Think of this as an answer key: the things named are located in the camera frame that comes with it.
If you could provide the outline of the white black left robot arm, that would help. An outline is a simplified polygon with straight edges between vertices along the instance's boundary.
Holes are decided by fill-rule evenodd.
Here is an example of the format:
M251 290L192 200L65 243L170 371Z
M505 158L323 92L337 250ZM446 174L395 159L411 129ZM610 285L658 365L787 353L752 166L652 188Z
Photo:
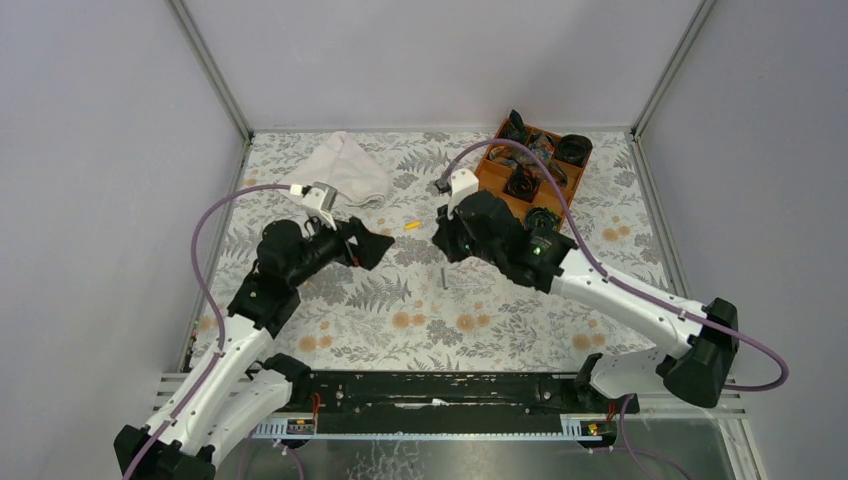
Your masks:
M254 427L305 395L308 367L283 354L266 359L241 392L232 389L298 308L301 284L332 263L372 270L395 242L356 217L307 223L308 237L291 220L264 228L214 345L144 426L126 425L116 436L123 478L212 479Z

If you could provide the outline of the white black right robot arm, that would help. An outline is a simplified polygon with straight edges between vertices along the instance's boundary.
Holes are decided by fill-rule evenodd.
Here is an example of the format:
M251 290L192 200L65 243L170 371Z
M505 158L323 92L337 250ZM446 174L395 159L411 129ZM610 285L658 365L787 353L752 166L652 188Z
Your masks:
M486 190L439 207L432 241L450 262L479 258L517 285L580 302L649 339L649 350L585 361L580 373L599 395L619 399L664 388L701 408L718 404L739 350L732 303L676 297L613 268L602 274L574 239L524 227Z

